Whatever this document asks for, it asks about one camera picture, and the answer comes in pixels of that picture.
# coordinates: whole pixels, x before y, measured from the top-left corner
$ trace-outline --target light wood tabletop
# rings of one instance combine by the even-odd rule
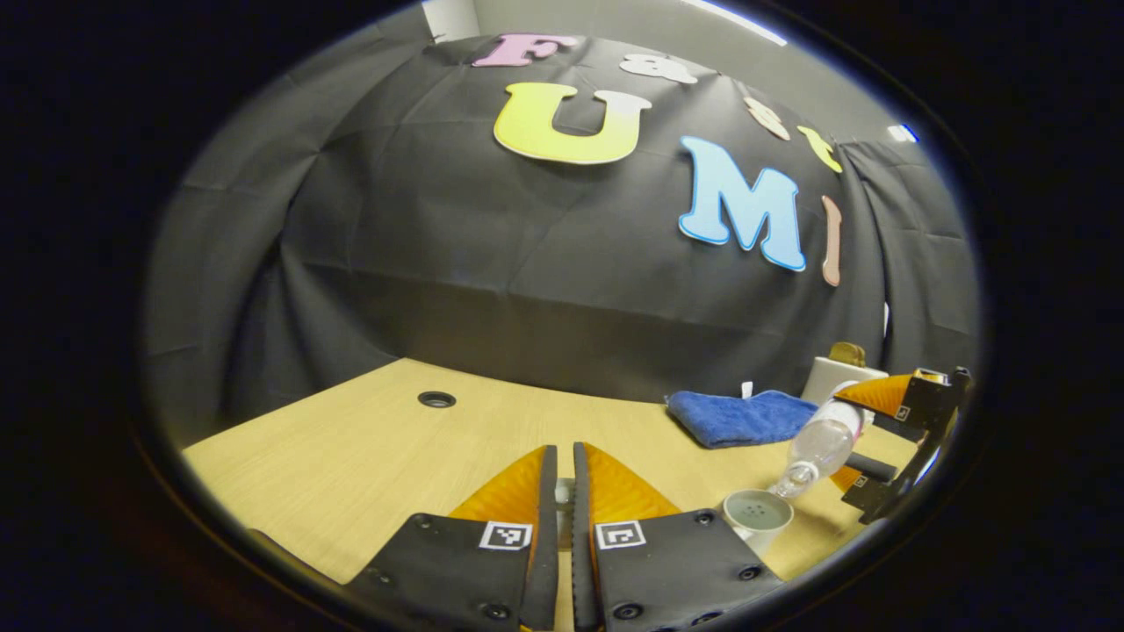
[[[456,397],[430,408],[423,391]],[[763,489],[790,442],[707,450],[661,404],[624,401],[505,382],[414,360],[375,371],[243,423],[183,451],[200,480],[247,529],[311,567],[350,581],[406,518],[445,515],[531,450],[559,448],[572,478],[572,445],[600,448],[682,511],[717,507],[737,489]],[[870,426],[856,451],[898,468],[916,445]],[[792,500],[796,517],[763,560],[782,579],[854,538],[861,512],[821,481]],[[555,630],[572,629],[570,557],[559,567]]]

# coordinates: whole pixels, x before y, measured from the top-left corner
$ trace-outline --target clear plastic bottle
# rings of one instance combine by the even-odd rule
[[[852,380],[835,387],[827,403],[800,428],[788,452],[788,467],[769,491],[781,498],[795,498],[843,467],[865,421],[863,410],[835,399],[836,392],[853,383],[858,382]]]

